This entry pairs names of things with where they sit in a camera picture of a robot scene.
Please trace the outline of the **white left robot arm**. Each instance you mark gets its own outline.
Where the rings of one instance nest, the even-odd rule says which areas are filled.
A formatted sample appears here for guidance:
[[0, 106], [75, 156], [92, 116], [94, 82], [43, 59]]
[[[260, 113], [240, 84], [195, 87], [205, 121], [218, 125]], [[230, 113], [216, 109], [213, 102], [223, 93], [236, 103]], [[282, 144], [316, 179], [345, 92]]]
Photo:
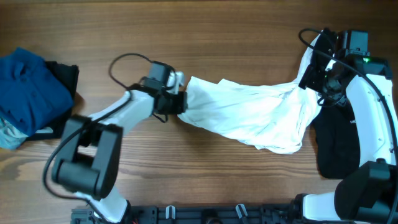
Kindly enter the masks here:
[[89, 205], [87, 221], [131, 223], [131, 204], [115, 186], [123, 137], [141, 121], [155, 116], [165, 123], [187, 109], [183, 72], [153, 61], [138, 83], [124, 85], [124, 95], [103, 111], [72, 116], [43, 175], [69, 191], [68, 200]]

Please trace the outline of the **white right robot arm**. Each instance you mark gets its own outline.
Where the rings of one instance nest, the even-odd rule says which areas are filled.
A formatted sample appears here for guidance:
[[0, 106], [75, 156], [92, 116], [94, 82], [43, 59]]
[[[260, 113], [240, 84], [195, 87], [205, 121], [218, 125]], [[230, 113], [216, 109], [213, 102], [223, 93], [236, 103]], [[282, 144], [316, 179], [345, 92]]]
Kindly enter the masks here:
[[397, 222], [397, 115], [389, 62], [372, 57], [368, 33], [329, 29], [310, 45], [312, 58], [299, 83], [316, 91], [320, 106], [349, 103], [359, 139], [359, 167], [333, 192], [301, 194], [292, 218], [311, 223]]

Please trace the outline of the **white t-shirt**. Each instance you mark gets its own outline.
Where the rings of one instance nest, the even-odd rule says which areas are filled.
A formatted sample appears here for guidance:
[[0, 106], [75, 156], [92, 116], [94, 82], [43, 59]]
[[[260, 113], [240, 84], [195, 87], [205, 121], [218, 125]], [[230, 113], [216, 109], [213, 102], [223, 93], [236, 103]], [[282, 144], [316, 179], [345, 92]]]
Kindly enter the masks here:
[[191, 77], [186, 89], [188, 108], [178, 117], [258, 150], [293, 154], [302, 147], [307, 127], [321, 110], [317, 93], [299, 87], [312, 52], [306, 49], [296, 79], [288, 83], [251, 86]]

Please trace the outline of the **black t-shirt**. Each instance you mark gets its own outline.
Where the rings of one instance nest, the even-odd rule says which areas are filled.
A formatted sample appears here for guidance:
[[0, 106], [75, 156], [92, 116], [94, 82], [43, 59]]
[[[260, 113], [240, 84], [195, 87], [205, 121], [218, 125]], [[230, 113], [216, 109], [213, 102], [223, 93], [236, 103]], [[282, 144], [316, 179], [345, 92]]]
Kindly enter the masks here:
[[324, 105], [312, 121], [315, 130], [317, 166], [327, 179], [344, 179], [359, 167], [359, 139], [356, 120], [346, 97], [321, 99]]

